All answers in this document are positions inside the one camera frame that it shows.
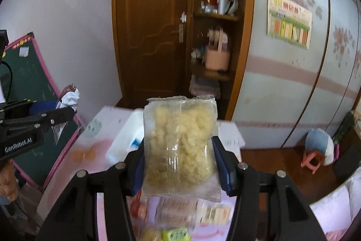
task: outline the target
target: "chalkboard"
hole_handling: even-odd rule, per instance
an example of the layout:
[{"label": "chalkboard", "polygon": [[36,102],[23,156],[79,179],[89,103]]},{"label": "chalkboard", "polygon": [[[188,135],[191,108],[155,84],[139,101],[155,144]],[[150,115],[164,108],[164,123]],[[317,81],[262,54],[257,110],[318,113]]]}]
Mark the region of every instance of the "chalkboard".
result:
[{"label": "chalkboard", "polygon": [[[26,57],[19,56],[21,48],[23,48],[21,50],[23,56],[27,54],[28,50]],[[24,98],[40,102],[58,99],[59,90],[54,89],[56,86],[54,86],[51,76],[47,72],[33,33],[9,44],[2,60],[9,64],[13,72],[9,101]],[[5,65],[0,65],[0,80],[6,98],[10,86],[10,71]],[[77,128],[78,124],[75,121],[69,122],[58,144],[55,144],[53,131],[49,130],[44,135],[45,144],[14,158],[16,164],[35,183],[42,186],[55,161]]]}]

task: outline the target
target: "yellow crumbly food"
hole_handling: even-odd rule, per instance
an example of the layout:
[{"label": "yellow crumbly food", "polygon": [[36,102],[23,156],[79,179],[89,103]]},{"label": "yellow crumbly food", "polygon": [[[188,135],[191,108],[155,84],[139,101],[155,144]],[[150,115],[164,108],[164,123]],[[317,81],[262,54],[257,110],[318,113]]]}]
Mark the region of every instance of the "yellow crumbly food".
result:
[{"label": "yellow crumbly food", "polygon": [[147,183],[181,192],[214,174],[214,157],[208,144],[217,118],[209,105],[199,104],[179,112],[157,107],[153,115]]}]

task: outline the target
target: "wooden shelf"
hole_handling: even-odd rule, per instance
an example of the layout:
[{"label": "wooden shelf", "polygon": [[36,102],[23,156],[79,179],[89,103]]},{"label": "wooden shelf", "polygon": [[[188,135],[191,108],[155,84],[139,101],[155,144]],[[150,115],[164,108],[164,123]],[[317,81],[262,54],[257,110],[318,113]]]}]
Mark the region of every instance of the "wooden shelf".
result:
[{"label": "wooden shelf", "polygon": [[194,12],[193,16],[194,17],[199,17],[199,18],[215,18],[215,19],[221,19],[221,20],[227,20],[227,21],[233,21],[233,22],[238,21],[237,16],[219,15],[219,14],[206,14],[204,12]]},{"label": "wooden shelf", "polygon": [[222,73],[219,71],[207,70],[204,64],[197,62],[191,63],[191,72],[198,77],[205,77],[214,80],[229,81],[231,79],[228,72]]}]

